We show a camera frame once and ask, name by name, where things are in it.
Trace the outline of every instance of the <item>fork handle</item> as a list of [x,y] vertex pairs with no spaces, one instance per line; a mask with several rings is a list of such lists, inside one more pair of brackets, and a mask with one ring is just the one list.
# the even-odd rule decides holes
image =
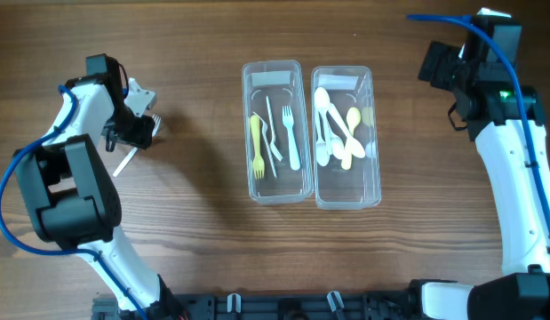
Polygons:
[[300,169],[299,150],[296,148],[292,127],[286,128],[286,131],[289,133],[289,158],[291,160],[291,169],[297,171]]
[[251,125],[251,136],[253,137],[253,147],[255,148],[255,156],[260,155],[260,120],[257,115],[251,116],[249,119]]

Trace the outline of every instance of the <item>fork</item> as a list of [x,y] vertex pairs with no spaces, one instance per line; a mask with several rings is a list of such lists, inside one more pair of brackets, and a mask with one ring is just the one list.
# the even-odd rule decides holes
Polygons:
[[283,155],[281,155],[281,152],[276,148],[275,145],[275,126],[273,125],[273,113],[271,112],[271,103],[268,101],[268,96],[265,97],[267,99],[267,110],[268,110],[268,122],[271,123],[271,151],[273,151],[273,155],[275,155],[276,160],[281,161],[283,160]]
[[[152,130],[152,138],[154,138],[154,136],[156,136],[156,133],[158,132],[158,128],[160,128],[160,122],[162,119],[160,118],[160,116],[157,115],[152,115],[152,118],[154,119],[154,130]],[[139,149],[135,147],[129,152],[128,155],[126,155],[121,164],[119,164],[116,168],[115,172],[113,172],[113,177],[116,177],[119,173],[121,173],[121,171],[131,161],[132,157],[134,156],[134,154],[136,154],[138,150]]]
[[261,131],[261,133],[263,133],[263,141],[265,141],[265,146],[267,146],[268,161],[271,163],[271,168],[273,169],[273,175],[275,176],[275,178],[277,178],[276,177],[275,163],[273,162],[273,154],[271,153],[271,149],[268,147],[268,140],[267,140],[268,125],[265,122],[265,120],[263,120],[262,117],[257,115],[257,113],[255,111],[253,111],[253,114],[255,114],[255,116],[258,116],[259,119],[260,119],[260,122],[263,124],[260,131]]
[[255,148],[255,157],[253,158],[253,174],[255,179],[263,179],[265,176],[265,160],[260,156],[260,119],[259,116],[253,115],[249,119],[251,124],[251,136],[253,138],[253,147]]
[[289,158],[291,159],[291,169],[297,171],[300,169],[299,150],[296,148],[296,141],[294,140],[294,132],[292,131],[294,118],[292,117],[292,110],[289,106],[283,107],[283,124],[289,134]]

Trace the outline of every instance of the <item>table surface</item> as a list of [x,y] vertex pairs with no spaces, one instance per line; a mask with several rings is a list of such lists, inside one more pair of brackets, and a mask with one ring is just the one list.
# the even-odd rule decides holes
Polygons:
[[[501,276],[502,252],[488,175],[467,134],[449,125],[452,95],[417,80],[431,40],[459,45],[466,33],[404,18],[471,13],[482,4],[0,6],[0,177],[13,150],[52,124],[61,106],[57,84],[82,76],[84,58],[105,52],[158,94],[164,128],[114,183],[126,234],[175,292],[363,292],[402,289],[412,278],[489,281]],[[550,1],[490,5],[521,20],[519,75],[541,93],[550,122]],[[371,69],[379,206],[326,212],[313,196],[270,207],[249,198],[241,69],[288,59],[302,66],[307,106],[316,66]],[[100,148],[109,172],[129,149]],[[3,211],[22,241],[55,247],[37,239],[15,181]],[[91,300],[107,293],[78,258],[32,256],[0,234],[0,319],[87,319]]]

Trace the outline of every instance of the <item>clear plastic bin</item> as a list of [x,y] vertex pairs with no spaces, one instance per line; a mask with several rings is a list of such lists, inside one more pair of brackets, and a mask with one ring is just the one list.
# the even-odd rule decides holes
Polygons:
[[[283,156],[278,161],[272,154],[276,175],[274,176],[267,148],[271,142],[271,123],[267,111],[267,97],[271,107],[275,145]],[[293,170],[290,162],[290,144],[287,128],[283,124],[283,107],[289,106],[294,125],[299,169]],[[312,167],[304,89],[300,65],[294,60],[252,62],[243,67],[243,107],[245,144],[247,151],[247,176],[249,195],[259,204],[288,204],[303,201],[312,195]],[[253,173],[255,151],[251,136],[250,118],[253,112],[267,124],[267,144],[260,124],[260,155],[265,163],[264,177],[256,179]]]
[[[336,106],[347,125],[347,113],[351,107],[360,110],[362,121],[355,127],[353,137],[364,147],[365,157],[352,156],[349,170],[342,169],[341,160],[330,156],[326,166],[316,161],[318,140],[315,117],[315,91],[322,87],[330,102]],[[315,166],[316,204],[330,210],[359,210],[377,205],[381,201],[379,154],[375,105],[371,72],[366,67],[318,67],[312,72],[312,125]],[[346,144],[346,135],[329,113],[330,128]]]

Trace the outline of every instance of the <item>blue tube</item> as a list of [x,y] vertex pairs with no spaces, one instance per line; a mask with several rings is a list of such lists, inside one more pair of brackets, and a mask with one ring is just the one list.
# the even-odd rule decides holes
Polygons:
[[123,292],[124,296],[126,298],[128,298],[131,301],[132,305],[134,305],[134,307],[139,311],[139,314],[142,317],[142,319],[143,320],[148,320],[147,314],[144,312],[144,310],[142,309],[140,304],[134,299],[134,297],[132,297],[128,293],[128,290],[126,290],[126,288],[124,288],[123,284],[121,284],[121,282],[118,281],[118,279],[115,277],[115,275],[108,268],[107,264],[105,264],[105,261],[103,261],[103,259],[101,258],[100,254],[98,252],[95,252],[93,250],[88,250],[88,249],[52,251],[52,250],[43,250],[43,249],[34,248],[32,246],[29,246],[27,244],[22,243],[15,235],[13,235],[12,232],[10,232],[10,230],[8,229],[8,227],[6,227],[6,224],[4,222],[4,218],[2,217],[2,195],[4,193],[4,189],[6,188],[6,184],[8,183],[8,180],[12,176],[12,173],[14,172],[14,169],[16,169],[16,166],[20,163],[20,161],[22,160],[22,158],[25,155],[34,152],[44,142],[46,142],[48,140],[51,140],[51,139],[55,139],[56,137],[58,137],[61,134],[61,132],[63,132],[69,126],[69,124],[71,123],[71,119],[73,119],[73,116],[76,113],[77,105],[78,105],[77,97],[68,88],[66,88],[63,85],[60,85],[58,87],[58,90],[61,94],[66,93],[71,98],[71,109],[69,110],[68,116],[66,116],[66,118],[63,120],[63,122],[61,122],[59,127],[54,128],[52,133],[47,134],[47,135],[43,136],[42,138],[40,138],[40,139],[30,143],[26,147],[24,147],[18,153],[18,155],[16,155],[13,158],[12,163],[8,166],[8,169],[6,169],[6,172],[4,173],[4,176],[0,180],[0,230],[4,234],[4,237],[6,237],[6,239],[8,239],[8,241],[10,241],[11,243],[13,243],[17,247],[19,247],[21,250],[24,250],[26,252],[39,254],[39,255],[44,255],[44,256],[62,256],[62,255],[69,255],[69,254],[76,254],[76,253],[90,254],[91,256],[93,256],[93,258],[95,260],[97,260],[99,262],[99,265],[101,265],[103,270],[105,270],[108,277],[116,284],[116,286],[119,288],[119,290],[121,290]]
[[535,147],[533,145],[533,138],[531,136],[530,126],[527,120],[527,113],[525,112],[525,107],[523,106],[523,93],[520,86],[520,80],[515,73],[514,67],[506,58],[506,55],[501,51],[498,44],[496,44],[485,32],[476,26],[470,24],[471,16],[442,16],[442,15],[433,15],[433,14],[410,14],[407,16],[408,20],[415,21],[432,21],[432,22],[445,22],[453,25],[461,26],[462,28],[467,29],[468,31],[474,32],[479,36],[486,44],[488,44],[494,53],[498,56],[500,61],[506,67],[506,71],[509,74],[512,85],[514,86],[515,99],[517,100],[517,108],[520,112],[520,117],[522,118],[522,127],[523,134],[525,135],[525,142],[527,145],[527,152],[530,157],[530,168],[533,172],[533,180],[535,182],[535,188],[538,192],[539,201],[541,202],[541,209],[543,210],[543,215],[545,217],[545,222],[547,224],[547,229],[549,231],[550,237],[550,208],[547,201],[547,196],[545,194],[545,189],[543,188],[543,181],[541,179],[541,173],[539,172],[539,166],[537,164]]

